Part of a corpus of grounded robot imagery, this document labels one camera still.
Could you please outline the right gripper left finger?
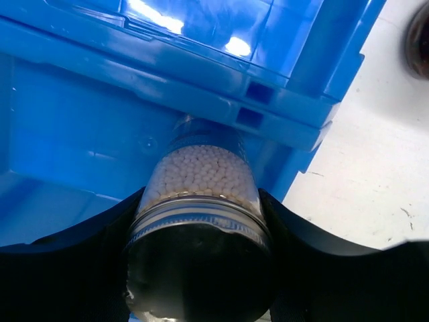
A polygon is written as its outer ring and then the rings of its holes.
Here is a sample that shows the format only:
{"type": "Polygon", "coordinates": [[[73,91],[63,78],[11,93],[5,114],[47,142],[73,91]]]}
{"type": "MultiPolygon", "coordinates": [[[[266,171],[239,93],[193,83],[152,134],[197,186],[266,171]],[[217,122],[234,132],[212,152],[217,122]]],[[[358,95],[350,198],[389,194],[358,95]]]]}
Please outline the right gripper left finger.
{"type": "Polygon", "coordinates": [[[142,194],[30,244],[1,247],[1,320],[128,321],[123,249],[142,194]]]}

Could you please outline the red-lid chili jar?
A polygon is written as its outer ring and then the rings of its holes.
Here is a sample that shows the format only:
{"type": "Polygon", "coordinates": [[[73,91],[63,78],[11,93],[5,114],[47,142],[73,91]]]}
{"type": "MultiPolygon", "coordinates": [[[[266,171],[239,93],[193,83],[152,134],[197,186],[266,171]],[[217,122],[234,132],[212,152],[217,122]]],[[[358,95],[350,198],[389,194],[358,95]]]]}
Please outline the red-lid chili jar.
{"type": "Polygon", "coordinates": [[[428,80],[428,1],[410,21],[404,40],[404,57],[410,72],[428,80]]]}

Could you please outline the silver-lid bead jar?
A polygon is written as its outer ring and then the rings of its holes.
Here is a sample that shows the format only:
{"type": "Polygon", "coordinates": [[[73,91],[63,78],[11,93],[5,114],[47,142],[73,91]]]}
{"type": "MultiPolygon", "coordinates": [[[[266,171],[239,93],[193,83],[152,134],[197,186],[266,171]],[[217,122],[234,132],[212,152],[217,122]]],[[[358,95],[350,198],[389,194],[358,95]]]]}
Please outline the silver-lid bead jar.
{"type": "Polygon", "coordinates": [[[256,321],[274,297],[271,240],[239,133],[180,120],[131,224],[125,300],[140,321],[256,321]]]}

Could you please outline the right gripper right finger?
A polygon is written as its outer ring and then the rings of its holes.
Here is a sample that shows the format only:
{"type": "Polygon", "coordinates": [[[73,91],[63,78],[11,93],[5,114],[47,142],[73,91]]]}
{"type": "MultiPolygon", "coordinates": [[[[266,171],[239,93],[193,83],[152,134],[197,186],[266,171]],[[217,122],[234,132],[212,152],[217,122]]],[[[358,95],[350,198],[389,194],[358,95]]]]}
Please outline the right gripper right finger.
{"type": "Polygon", "coordinates": [[[267,191],[261,204],[278,265],[272,321],[427,321],[428,242],[376,250],[335,236],[267,191]]]}

